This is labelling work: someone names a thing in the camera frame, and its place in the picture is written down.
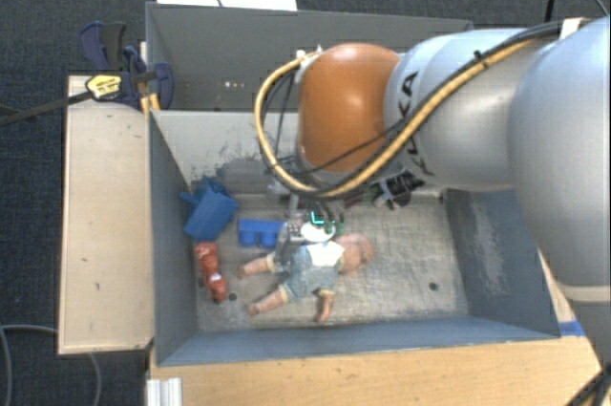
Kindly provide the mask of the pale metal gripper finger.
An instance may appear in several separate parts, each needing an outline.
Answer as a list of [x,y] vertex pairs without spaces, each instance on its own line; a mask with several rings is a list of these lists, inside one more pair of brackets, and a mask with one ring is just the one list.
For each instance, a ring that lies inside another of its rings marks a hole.
[[288,274],[292,270],[292,254],[294,250],[289,248],[276,249],[273,256],[274,272]]
[[291,253],[305,241],[299,224],[285,223],[280,230],[280,252]]

